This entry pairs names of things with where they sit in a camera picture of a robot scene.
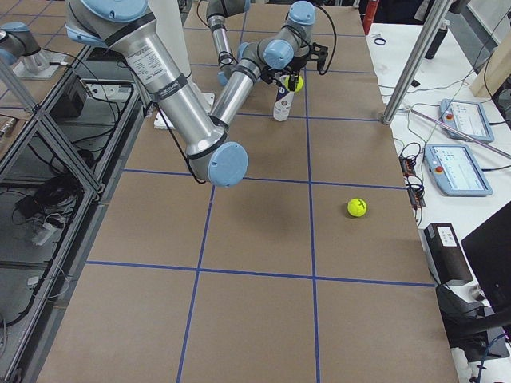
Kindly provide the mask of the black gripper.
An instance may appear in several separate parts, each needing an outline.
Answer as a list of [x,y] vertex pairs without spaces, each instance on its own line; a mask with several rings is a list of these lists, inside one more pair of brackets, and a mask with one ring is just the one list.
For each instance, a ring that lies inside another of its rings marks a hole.
[[[287,77],[287,89],[294,89],[294,76],[295,77],[295,92],[299,92],[299,73],[307,65],[311,58],[311,46],[305,45],[298,48],[294,53],[294,57],[289,63],[289,76]],[[279,70],[272,68],[265,68],[260,74],[260,80],[271,85],[279,84]]]

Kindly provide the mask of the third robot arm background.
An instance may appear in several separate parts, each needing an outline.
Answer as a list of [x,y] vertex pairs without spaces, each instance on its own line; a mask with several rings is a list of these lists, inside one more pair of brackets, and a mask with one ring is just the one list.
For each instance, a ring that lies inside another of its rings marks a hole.
[[66,64],[65,58],[65,53],[43,50],[25,23],[1,25],[1,60],[8,66],[15,65],[17,77],[49,80],[61,63]]

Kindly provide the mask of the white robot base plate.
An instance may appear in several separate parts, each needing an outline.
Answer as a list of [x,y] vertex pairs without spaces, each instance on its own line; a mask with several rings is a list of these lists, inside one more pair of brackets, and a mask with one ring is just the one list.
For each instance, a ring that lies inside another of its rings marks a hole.
[[[199,95],[197,97],[199,99],[201,108],[206,113],[209,113],[212,110],[215,94],[199,91]],[[183,128],[191,124],[195,120],[196,116],[197,113],[194,110],[189,111],[186,108],[179,110],[177,107],[164,109],[163,107],[160,107],[158,109],[156,119],[154,120],[154,128]]]

